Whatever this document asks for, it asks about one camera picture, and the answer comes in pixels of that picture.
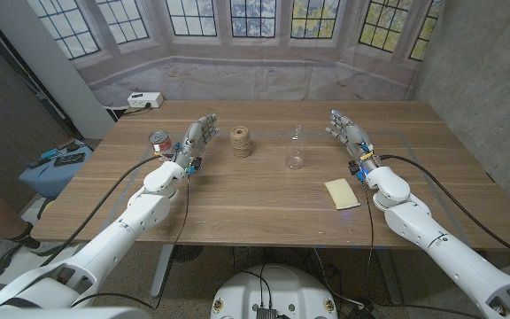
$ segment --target wooden table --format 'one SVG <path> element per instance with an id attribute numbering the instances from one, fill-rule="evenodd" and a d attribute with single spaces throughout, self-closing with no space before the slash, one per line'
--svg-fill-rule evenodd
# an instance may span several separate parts
<path id="1" fill-rule="evenodd" d="M 152 156 L 149 134 L 182 139 L 192 121 L 217 113 L 221 132 L 206 146 L 202 170 L 190 178 L 189 214 L 180 244 L 362 247 L 370 243 L 362 186 L 348 170 L 348 153 L 324 128 L 331 109 L 348 115 L 369 133 L 376 154 L 420 162 L 483 224 L 510 243 L 510 200 L 485 174 L 456 136 L 426 103 L 325 101 L 173 101 L 160 109 L 122 118 L 37 223 L 34 237 L 65 240 L 127 169 Z M 304 166 L 285 167 L 287 134 L 297 124 L 309 133 Z M 253 154 L 234 157 L 229 132 L 246 126 Z M 427 203 L 434 218 L 477 249 L 503 248 L 473 224 L 417 168 L 384 162 Z M 119 216 L 158 161 L 129 175 L 76 238 L 89 241 Z M 337 211 L 325 182 L 345 178 L 361 206 Z M 168 217 L 139 238 L 173 244 L 184 220 L 186 183 Z M 371 206 L 375 246 L 411 248 Z"/>

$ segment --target table leg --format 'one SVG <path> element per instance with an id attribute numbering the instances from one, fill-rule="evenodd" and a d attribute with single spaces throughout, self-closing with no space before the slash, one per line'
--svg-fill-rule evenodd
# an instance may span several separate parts
<path id="1" fill-rule="evenodd" d="M 382 276 L 389 293 L 390 302 L 399 305 L 403 303 L 403 296 L 400 293 L 398 286 L 397 274 L 395 273 L 395 266 L 393 259 L 390 257 L 390 251 L 386 249 L 375 249 L 377 260 L 379 261 L 379 268 L 381 268 Z"/>
<path id="2" fill-rule="evenodd" d="M 155 271 L 155 277 L 152 279 L 151 296 L 158 297 L 163 290 L 164 283 L 166 281 L 166 275 L 168 274 L 170 256 L 173 253 L 174 245 L 163 245 L 158 257 L 157 270 Z"/>

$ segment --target robotic arm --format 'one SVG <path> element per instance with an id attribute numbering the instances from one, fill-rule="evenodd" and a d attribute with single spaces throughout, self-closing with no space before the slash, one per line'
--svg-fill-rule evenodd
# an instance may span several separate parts
<path id="1" fill-rule="evenodd" d="M 94 294 L 129 247 L 148 229 L 162 222 L 178 198 L 177 184 L 200 168 L 198 157 L 219 129 L 216 115 L 192 123 L 182 146 L 161 167 L 149 173 L 143 187 L 123 214 L 74 256 L 33 269 L 0 291 L 0 309 L 16 307 L 68 308 Z M 91 300 L 79 306 L 87 306 Z"/>
<path id="2" fill-rule="evenodd" d="M 408 183 L 374 155 L 363 129 L 338 111 L 332 111 L 331 119 L 334 128 L 326 130 L 345 144 L 357 165 L 357 177 L 371 190 L 379 190 L 373 201 L 389 227 L 425 251 L 485 317 L 510 318 L 510 276 L 432 219 Z"/>

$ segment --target clear glass bottle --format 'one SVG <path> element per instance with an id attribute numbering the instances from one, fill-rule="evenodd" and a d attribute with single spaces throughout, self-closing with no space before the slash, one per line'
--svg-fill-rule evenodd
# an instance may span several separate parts
<path id="1" fill-rule="evenodd" d="M 287 159 L 285 164 L 290 169 L 301 168 L 305 159 L 306 136 L 301 125 L 297 125 L 289 135 Z"/>

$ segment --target backdrop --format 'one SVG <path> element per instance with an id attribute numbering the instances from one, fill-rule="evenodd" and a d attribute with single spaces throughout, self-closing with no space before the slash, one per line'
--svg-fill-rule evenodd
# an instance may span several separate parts
<path id="1" fill-rule="evenodd" d="M 102 105 L 408 98 L 441 0 L 28 0 Z"/>

